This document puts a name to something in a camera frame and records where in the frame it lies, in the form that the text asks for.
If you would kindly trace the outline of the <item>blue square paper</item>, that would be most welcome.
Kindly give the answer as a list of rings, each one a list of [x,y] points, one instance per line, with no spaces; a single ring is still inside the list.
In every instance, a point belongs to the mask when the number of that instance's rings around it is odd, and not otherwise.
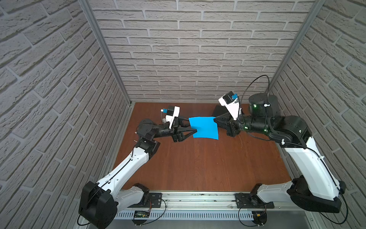
[[[190,117],[189,122],[192,129],[197,132],[193,134],[194,138],[219,139],[218,126],[214,121],[215,117]]]

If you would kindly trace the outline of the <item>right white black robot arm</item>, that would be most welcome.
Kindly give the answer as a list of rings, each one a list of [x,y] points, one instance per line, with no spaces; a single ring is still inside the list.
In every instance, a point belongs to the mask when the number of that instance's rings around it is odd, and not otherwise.
[[[219,98],[226,111],[214,119],[228,136],[240,132],[266,135],[276,142],[300,170],[300,177],[289,182],[256,184],[249,194],[255,206],[271,202],[292,202],[312,212],[339,213],[346,184],[337,180],[317,149],[305,120],[299,116],[282,116],[275,95],[258,93],[249,97],[249,114],[242,112],[240,98],[232,91]]]

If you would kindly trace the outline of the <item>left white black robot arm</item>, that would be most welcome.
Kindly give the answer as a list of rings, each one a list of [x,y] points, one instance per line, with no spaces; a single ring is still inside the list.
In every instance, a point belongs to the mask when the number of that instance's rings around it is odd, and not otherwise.
[[[131,153],[105,177],[96,183],[89,181],[82,189],[79,215],[98,229],[105,229],[116,214],[132,205],[144,206],[149,189],[139,183],[122,191],[131,176],[146,164],[157,152],[159,137],[172,137],[174,142],[182,142],[197,132],[191,128],[188,119],[174,117],[162,125],[144,119],[137,127],[139,140]]]

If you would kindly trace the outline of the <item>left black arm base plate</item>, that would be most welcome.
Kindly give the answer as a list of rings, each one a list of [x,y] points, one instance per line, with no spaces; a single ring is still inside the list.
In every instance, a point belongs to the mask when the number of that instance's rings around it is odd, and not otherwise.
[[[143,196],[140,203],[129,206],[129,208],[160,208],[162,204],[162,193],[160,192],[150,192]]]

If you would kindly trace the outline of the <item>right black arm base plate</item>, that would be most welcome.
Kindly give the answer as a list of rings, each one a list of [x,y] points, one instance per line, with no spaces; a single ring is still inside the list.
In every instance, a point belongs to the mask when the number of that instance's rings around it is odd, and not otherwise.
[[[265,203],[256,195],[252,195],[250,193],[235,193],[235,202],[237,208],[245,208],[245,209],[274,209],[274,203],[269,202]]]

